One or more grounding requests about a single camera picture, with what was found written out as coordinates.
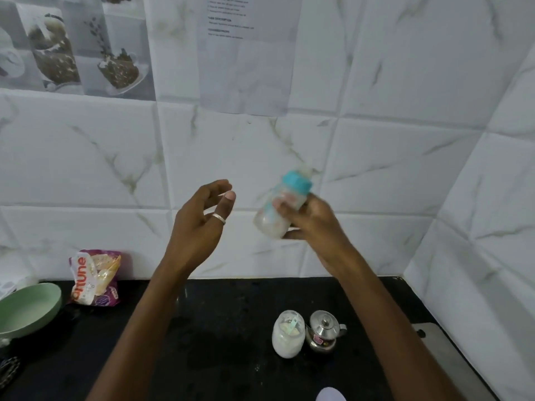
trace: metal pot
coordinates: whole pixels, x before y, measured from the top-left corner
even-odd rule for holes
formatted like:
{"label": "metal pot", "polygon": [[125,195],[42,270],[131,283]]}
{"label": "metal pot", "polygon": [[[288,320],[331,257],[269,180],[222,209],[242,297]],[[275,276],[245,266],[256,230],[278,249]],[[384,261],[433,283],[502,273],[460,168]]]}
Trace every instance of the metal pot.
{"label": "metal pot", "polygon": [[336,346],[336,339],[344,336],[347,327],[330,312],[317,310],[310,316],[310,326],[305,330],[305,341],[318,353],[331,353]]}

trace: ring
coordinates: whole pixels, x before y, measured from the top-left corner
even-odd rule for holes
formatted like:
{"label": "ring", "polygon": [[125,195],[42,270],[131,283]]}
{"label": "ring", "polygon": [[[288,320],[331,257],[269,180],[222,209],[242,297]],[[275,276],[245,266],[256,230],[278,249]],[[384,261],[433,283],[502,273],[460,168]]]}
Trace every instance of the ring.
{"label": "ring", "polygon": [[221,215],[213,213],[212,216],[215,216],[219,221],[223,222],[223,225],[227,223],[225,218],[223,218]]}

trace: food packet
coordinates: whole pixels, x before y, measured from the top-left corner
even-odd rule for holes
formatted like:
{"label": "food packet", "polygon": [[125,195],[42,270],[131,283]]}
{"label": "food packet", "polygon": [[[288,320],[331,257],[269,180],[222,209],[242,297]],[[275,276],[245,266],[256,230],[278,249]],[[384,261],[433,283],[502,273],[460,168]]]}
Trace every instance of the food packet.
{"label": "food packet", "polygon": [[84,249],[69,258],[69,265],[74,276],[72,301],[101,307],[119,303],[116,273],[121,265],[121,252]]}

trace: blue bottle cap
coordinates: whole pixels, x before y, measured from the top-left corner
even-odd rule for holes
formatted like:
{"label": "blue bottle cap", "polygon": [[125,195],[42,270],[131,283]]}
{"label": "blue bottle cap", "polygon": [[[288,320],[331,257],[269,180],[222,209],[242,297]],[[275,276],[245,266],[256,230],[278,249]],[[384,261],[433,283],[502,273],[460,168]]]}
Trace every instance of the blue bottle cap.
{"label": "blue bottle cap", "polygon": [[296,170],[292,170],[283,176],[283,183],[301,195],[307,195],[312,188],[310,179],[304,177]]}

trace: black countertop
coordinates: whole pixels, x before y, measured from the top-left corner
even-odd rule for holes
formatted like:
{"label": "black countertop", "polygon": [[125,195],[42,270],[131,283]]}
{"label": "black countertop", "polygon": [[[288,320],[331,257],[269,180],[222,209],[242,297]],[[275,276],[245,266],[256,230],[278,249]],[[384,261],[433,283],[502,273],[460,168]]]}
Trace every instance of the black countertop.
{"label": "black countertop", "polygon": [[[435,322],[407,283],[382,282],[411,323]],[[65,301],[72,282],[55,282]],[[23,360],[1,401],[84,400],[112,351],[147,281],[119,282],[113,308],[66,305],[44,329],[13,341],[4,352]],[[271,345],[284,310],[305,322],[315,310],[348,327],[330,355],[306,344],[294,359]],[[335,387],[351,400],[391,400],[383,371],[337,281],[328,277],[188,280],[180,295],[152,378],[150,400],[315,400]]]}

